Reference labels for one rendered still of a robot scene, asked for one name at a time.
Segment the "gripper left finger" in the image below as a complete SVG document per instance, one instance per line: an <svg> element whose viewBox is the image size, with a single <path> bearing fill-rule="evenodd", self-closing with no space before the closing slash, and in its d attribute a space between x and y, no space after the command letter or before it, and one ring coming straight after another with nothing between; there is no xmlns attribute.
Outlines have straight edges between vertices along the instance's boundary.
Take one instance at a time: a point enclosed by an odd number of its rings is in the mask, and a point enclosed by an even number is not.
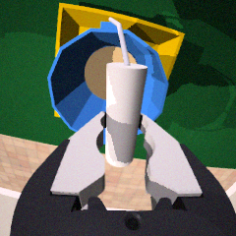
<svg viewBox="0 0 236 236"><path fill-rule="evenodd" d="M40 164L17 201L10 236L34 236L55 218L88 209L88 199L104 191L104 128L101 111Z"/></svg>

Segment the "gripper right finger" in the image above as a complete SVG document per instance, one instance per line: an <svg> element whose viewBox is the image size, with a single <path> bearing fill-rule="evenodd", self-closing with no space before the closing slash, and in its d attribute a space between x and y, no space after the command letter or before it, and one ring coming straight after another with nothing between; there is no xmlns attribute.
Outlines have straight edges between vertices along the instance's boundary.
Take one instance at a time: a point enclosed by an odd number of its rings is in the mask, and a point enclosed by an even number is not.
<svg viewBox="0 0 236 236"><path fill-rule="evenodd" d="M160 198L169 198L173 209L195 213L226 236L236 236L236 212L213 174L184 144L143 113L139 130L145 135L145 188L150 194L151 209Z"/></svg>

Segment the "yellow square tray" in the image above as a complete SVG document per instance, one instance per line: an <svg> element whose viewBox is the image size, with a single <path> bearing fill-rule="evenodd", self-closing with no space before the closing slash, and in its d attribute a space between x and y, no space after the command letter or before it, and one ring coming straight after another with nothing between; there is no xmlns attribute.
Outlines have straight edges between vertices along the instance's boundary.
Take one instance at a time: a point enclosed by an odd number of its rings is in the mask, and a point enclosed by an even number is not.
<svg viewBox="0 0 236 236"><path fill-rule="evenodd" d="M88 29L100 29L100 22L113 18L158 52L167 81L174 66L184 33L133 17L99 9L59 3L56 54L59 48Z"/></svg>

